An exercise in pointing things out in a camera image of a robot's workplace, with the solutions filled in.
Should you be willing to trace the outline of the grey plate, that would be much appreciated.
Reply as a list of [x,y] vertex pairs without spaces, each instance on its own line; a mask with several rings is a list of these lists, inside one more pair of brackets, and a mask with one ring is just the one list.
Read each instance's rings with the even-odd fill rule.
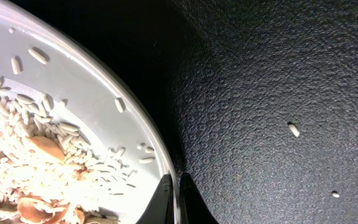
[[128,183],[101,211],[137,223],[160,179],[173,183],[173,223],[181,223],[179,186],[167,148],[144,107],[119,77],[61,32],[8,1],[0,1],[0,78],[6,95],[35,103],[48,98],[52,117],[79,127],[104,158],[123,148]]

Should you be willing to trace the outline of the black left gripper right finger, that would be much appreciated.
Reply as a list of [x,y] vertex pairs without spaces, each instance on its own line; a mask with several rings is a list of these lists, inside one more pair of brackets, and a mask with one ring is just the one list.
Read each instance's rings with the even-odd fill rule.
[[218,224],[188,173],[183,173],[180,179],[180,206],[184,224]]

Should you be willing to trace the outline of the peanut shells and rice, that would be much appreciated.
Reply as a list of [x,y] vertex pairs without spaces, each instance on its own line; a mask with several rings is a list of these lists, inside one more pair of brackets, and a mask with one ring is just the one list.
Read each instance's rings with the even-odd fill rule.
[[130,179],[124,149],[100,158],[51,113],[48,98],[7,96],[0,78],[0,223],[121,223],[101,209]]

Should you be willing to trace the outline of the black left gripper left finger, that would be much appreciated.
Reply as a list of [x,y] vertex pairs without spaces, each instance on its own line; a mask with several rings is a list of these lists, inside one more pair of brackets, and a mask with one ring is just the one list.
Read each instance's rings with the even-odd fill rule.
[[173,183],[170,174],[165,174],[155,189],[145,212],[137,224],[173,224]]

